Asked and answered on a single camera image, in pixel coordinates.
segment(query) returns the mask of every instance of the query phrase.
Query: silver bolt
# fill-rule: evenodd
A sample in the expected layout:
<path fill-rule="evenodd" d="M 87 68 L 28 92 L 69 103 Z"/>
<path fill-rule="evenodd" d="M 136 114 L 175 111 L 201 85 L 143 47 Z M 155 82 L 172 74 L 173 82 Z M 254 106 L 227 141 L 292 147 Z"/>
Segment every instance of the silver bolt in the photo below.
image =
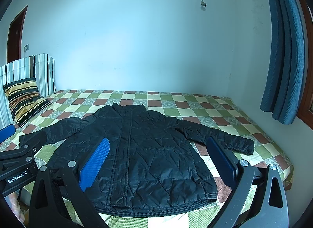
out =
<path fill-rule="evenodd" d="M 272 163 L 270 164 L 270 168 L 271 168 L 272 170 L 274 170 L 274 171 L 277 169 L 276 165 L 275 165 L 275 164 L 272 164 Z"/>
<path fill-rule="evenodd" d="M 248 162 L 246 160 L 240 160 L 240 164 L 245 167 L 248 166 Z"/>
<path fill-rule="evenodd" d="M 74 167 L 75 165 L 76 165 L 75 161 L 69 161 L 67 164 L 68 167 Z"/>
<path fill-rule="evenodd" d="M 47 166 L 46 166 L 46 165 L 43 165 L 43 166 L 41 166 L 41 167 L 39 168 L 39 170 L 40 170 L 41 172 L 44 172 L 46 169 L 47 169 Z"/>

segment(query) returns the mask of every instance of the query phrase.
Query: door frame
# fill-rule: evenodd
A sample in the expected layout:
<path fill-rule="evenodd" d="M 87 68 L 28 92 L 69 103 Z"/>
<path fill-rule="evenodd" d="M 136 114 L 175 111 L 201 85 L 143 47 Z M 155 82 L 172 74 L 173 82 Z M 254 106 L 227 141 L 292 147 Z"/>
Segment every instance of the door frame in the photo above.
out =
<path fill-rule="evenodd" d="M 28 5 L 26 5 L 26 7 L 10 23 L 9 33 L 8 33 L 8 36 L 7 36 L 7 63 L 8 63 L 9 36 L 10 36 L 11 26 L 12 26 L 13 23 L 15 23 L 17 18 L 22 15 L 22 24 L 21 24 L 21 29 L 20 29 L 20 33 L 19 33 L 19 41 L 18 41 L 18 59 L 21 59 L 22 31 L 23 31 L 23 25 L 24 25 L 24 20 L 25 20 L 27 7 L 28 7 Z"/>

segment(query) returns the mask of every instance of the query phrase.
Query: striped headboard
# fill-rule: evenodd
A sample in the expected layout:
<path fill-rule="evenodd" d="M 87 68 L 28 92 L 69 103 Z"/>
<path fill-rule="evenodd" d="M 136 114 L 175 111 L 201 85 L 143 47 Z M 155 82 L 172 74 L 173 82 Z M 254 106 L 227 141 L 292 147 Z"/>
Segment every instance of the striped headboard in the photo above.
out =
<path fill-rule="evenodd" d="M 13 122 L 3 85 L 20 79 L 35 77 L 40 95 L 55 91 L 54 59 L 48 54 L 32 55 L 13 61 L 0 68 L 0 129 Z"/>

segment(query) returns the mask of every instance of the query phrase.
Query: bed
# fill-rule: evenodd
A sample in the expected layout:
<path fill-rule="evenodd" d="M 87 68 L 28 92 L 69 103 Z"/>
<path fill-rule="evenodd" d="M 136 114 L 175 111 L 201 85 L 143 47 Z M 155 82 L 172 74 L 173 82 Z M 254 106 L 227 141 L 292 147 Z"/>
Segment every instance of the bed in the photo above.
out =
<path fill-rule="evenodd" d="M 228 97 L 191 93 L 112 91 L 112 90 L 59 90 L 46 95 L 52 105 L 35 115 L 22 128 L 13 122 L 16 133 L 0 145 L 0 151 L 18 148 L 20 135 L 28 134 L 47 127 L 67 117 L 84 118 L 105 105 L 144 105 L 146 109 L 158 111 L 166 116 L 174 116 L 212 128 L 223 130 L 232 135 L 252 139 L 255 143 L 253 155 L 235 152 L 238 159 L 245 159 L 251 165 L 266 167 L 274 163 L 278 167 L 285 190 L 292 185 L 293 165 L 281 148 Z M 35 155 L 38 167 L 48 162 L 53 152 L 63 143 L 44 146 Z M 205 146 L 190 142 L 202 157 L 215 178 L 218 187 L 218 200 L 209 206 L 175 216 L 155 218 L 128 218 L 100 214 L 109 227 L 163 227 L 182 228 L 207 227 L 226 201 L 231 189 L 223 184 Z M 32 192 L 34 182 L 25 186 Z M 252 186 L 242 212 L 249 209 L 256 186 Z M 71 203 L 64 200 L 73 221 L 80 223 Z"/>

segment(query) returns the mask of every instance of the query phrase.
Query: quilted jacket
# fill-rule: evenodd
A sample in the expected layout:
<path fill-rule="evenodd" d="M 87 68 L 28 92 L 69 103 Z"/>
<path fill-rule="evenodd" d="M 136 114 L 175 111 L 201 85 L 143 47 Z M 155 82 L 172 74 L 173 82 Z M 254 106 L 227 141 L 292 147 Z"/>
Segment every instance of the quilted jacket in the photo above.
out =
<path fill-rule="evenodd" d="M 143 105 L 115 103 L 84 119 L 66 118 L 41 130 L 46 144 L 66 139 L 48 161 L 51 169 L 84 158 L 95 144 L 109 139 L 109 154 L 85 194 L 98 212 L 116 216 L 174 215 L 217 200 L 215 180 L 188 140 L 206 144 L 215 136 L 227 149 L 254 150 L 252 140 L 147 111 Z M 20 136 L 20 144 L 36 133 Z"/>

